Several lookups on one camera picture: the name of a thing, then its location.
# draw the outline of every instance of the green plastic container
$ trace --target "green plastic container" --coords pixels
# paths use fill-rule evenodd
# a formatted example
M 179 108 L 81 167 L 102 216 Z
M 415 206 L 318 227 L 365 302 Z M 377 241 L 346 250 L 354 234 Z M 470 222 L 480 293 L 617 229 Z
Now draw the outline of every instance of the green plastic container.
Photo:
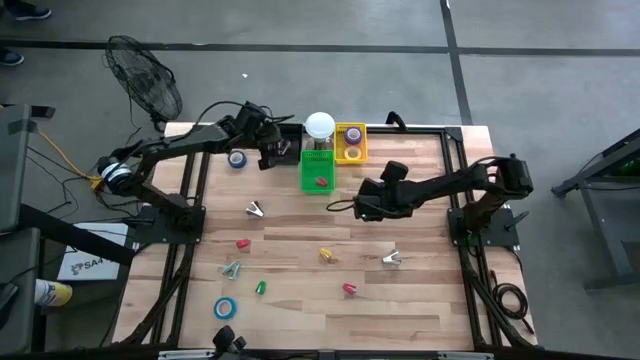
M 322 176 L 328 185 L 316 184 Z M 336 188 L 336 165 L 333 150 L 302 150 L 300 154 L 300 189 L 308 194 L 331 194 Z

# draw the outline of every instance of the person's foot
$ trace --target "person's foot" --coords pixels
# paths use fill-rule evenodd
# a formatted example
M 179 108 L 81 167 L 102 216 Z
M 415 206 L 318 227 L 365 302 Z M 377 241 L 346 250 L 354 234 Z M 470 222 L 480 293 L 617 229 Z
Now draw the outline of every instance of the person's foot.
M 24 2 L 8 7 L 7 11 L 9 11 L 9 13 L 11 13 L 11 15 L 13 15 L 13 17 L 18 21 L 44 20 L 51 16 L 50 9 Z
M 24 62 L 24 56 L 13 51 L 0 49 L 0 64 L 5 66 L 18 66 Z

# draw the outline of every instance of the fan grille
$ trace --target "fan grille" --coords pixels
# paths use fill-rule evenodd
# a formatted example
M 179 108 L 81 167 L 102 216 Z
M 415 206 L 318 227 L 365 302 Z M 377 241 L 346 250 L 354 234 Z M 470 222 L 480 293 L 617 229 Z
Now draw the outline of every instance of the fan grille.
M 169 121 L 182 112 L 182 98 L 170 71 L 128 36 L 112 36 L 107 63 L 129 96 L 156 120 Z

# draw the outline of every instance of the wooden table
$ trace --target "wooden table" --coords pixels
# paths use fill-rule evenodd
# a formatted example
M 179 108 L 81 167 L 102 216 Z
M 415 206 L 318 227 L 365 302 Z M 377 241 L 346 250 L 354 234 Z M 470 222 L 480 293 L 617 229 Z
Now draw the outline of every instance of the wooden table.
M 170 123 L 167 135 L 190 127 Z M 487 127 L 466 126 L 462 131 L 469 163 L 493 155 Z M 249 348 L 471 349 L 460 262 L 445 219 L 448 198 L 425 203 L 412 218 L 381 223 L 356 220 L 352 211 L 325 210 L 329 202 L 357 193 L 365 177 L 379 178 L 389 160 L 407 164 L 412 180 L 442 175 L 441 154 L 433 135 L 370 136 L 368 163 L 337 167 L 337 187 L 330 196 L 301 193 L 297 167 L 259 171 L 255 152 L 248 152 L 249 164 L 241 170 L 231 169 L 226 156 L 212 156 L 204 199 L 207 220 L 191 270 L 180 347 L 213 347 L 213 335 L 225 325 L 213 315 L 213 304 L 230 296 L 238 312 L 228 324 Z M 178 192 L 183 167 L 184 158 L 158 164 L 153 184 Z M 194 169 L 197 173 L 198 161 Z M 260 201 L 263 219 L 245 214 L 253 200 Z M 251 240 L 250 252 L 236 248 L 242 238 Z M 339 261 L 323 262 L 318 253 L 322 247 Z M 381 262 L 393 248 L 403 260 L 399 268 Z M 134 259 L 114 341 L 129 335 L 155 302 L 166 252 L 167 246 L 152 245 Z M 242 264 L 237 281 L 221 275 L 222 267 L 234 260 Z M 512 254 L 487 248 L 487 260 L 500 282 L 524 290 Z M 254 293 L 261 280 L 267 282 L 262 296 Z M 355 296 L 344 293 L 345 282 L 357 285 Z M 479 311 L 489 341 L 482 305 Z M 168 306 L 172 313 L 173 302 Z M 513 323 L 535 342 L 521 322 Z

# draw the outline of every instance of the concrete floor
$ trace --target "concrete floor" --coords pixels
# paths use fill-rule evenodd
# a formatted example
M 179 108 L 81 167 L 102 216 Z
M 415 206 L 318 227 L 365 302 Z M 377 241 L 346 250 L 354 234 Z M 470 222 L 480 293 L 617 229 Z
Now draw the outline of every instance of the concrete floor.
M 0 19 L 0 37 L 104 41 L 127 34 L 148 42 L 446 46 L 438 0 L 50 0 L 52 19 Z M 458 45 L 515 48 L 640 47 L 640 4 L 632 0 L 450 0 Z M 51 105 L 39 126 L 89 169 L 133 131 L 128 101 L 102 52 L 19 49 L 27 60 L 0 69 L 0 102 Z M 251 100 L 304 119 L 327 111 L 342 121 L 380 123 L 390 110 L 413 124 L 460 124 L 446 54 L 157 51 L 173 69 L 189 121 L 218 100 Z M 591 156 L 638 128 L 637 57 L 462 56 L 473 123 L 490 128 L 498 153 L 529 163 L 536 191 L 514 202 L 531 215 L 519 225 L 527 293 L 540 343 L 553 350 L 640 358 L 640 292 L 587 294 L 586 281 L 610 274 L 582 199 L 549 189 Z M 235 109 L 221 108 L 212 119 Z M 154 132 L 134 105 L 140 136 Z M 34 139 L 34 147 L 53 155 Z M 67 173 L 43 164 L 60 179 Z M 60 186 L 29 165 L 25 201 L 61 202 Z M 68 221 L 119 216 L 85 184 L 70 186 L 80 211 Z M 55 194 L 45 200 L 43 194 Z M 69 209 L 59 210 L 63 215 Z M 56 315 L 49 347 L 95 346 L 115 307 L 105 300 Z M 86 331 L 90 322 L 94 331 Z

